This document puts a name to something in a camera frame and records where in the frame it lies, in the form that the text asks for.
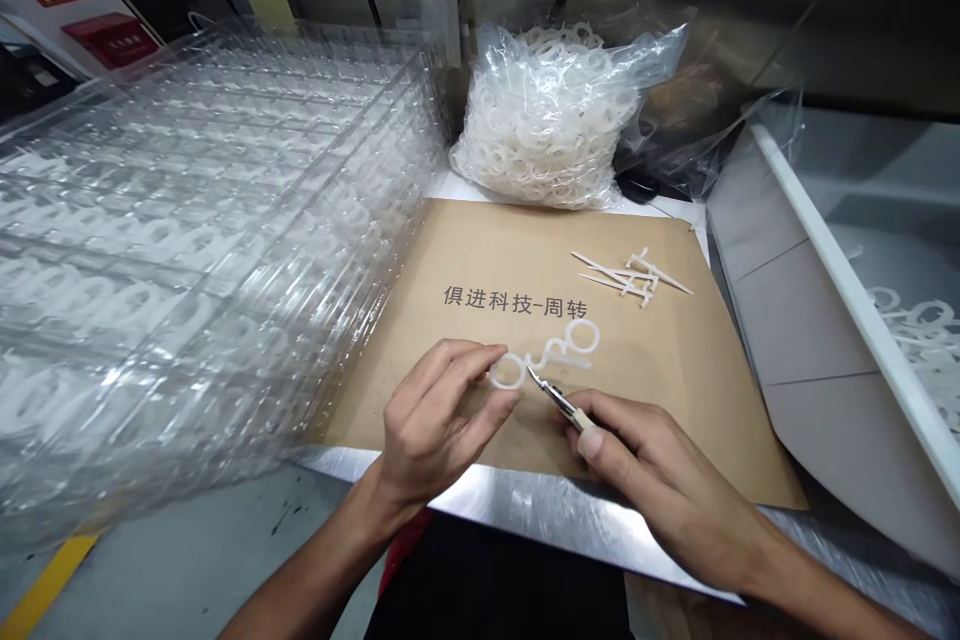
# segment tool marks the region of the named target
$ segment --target hand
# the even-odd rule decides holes
[[[402,519],[412,518],[463,475],[520,399],[493,390],[469,420],[455,415],[472,380],[483,378],[505,345],[441,340],[420,358],[383,411],[386,443],[371,466],[376,493]]]
[[[643,514],[660,544],[689,573],[719,590],[757,595],[793,545],[748,503],[656,405],[582,390],[570,402],[610,428],[568,425],[571,450]]]

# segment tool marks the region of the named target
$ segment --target brown cardboard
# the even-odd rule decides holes
[[[539,359],[563,337],[569,303],[601,331],[584,370],[549,362],[541,377],[569,394],[597,387],[669,410],[728,480],[749,500],[804,508],[804,496],[747,365],[727,309],[695,235],[680,220],[567,213],[480,202],[435,200],[426,225],[370,342],[343,382],[316,438],[328,445],[382,449],[382,409],[407,371],[438,339],[506,343]],[[608,267],[649,247],[648,258],[691,290],[664,283],[646,309],[639,298],[579,276],[576,250]],[[462,288],[460,304],[452,300]],[[475,290],[484,291],[483,302]],[[506,308],[491,306],[506,293]],[[529,296],[530,314],[516,296]],[[548,313],[562,300],[562,317]],[[482,307],[468,306],[468,300]],[[465,411],[485,384],[468,392]],[[528,381],[513,416],[480,457],[494,467],[585,477],[571,458],[548,398]]]

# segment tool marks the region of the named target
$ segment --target fire extinguisher box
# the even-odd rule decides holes
[[[108,70],[140,60],[159,46],[135,17],[107,13],[60,28],[83,45]]]

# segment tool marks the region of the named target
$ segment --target white bin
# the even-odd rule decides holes
[[[848,507],[960,579],[960,444],[866,291],[960,310],[960,127],[804,120],[791,168],[754,117],[707,204],[771,421]]]

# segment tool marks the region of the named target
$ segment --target yellow floor marking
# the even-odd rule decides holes
[[[67,540],[40,577],[20,598],[13,612],[0,625],[0,640],[25,640],[40,622],[73,573],[97,544],[99,535],[77,535]]]

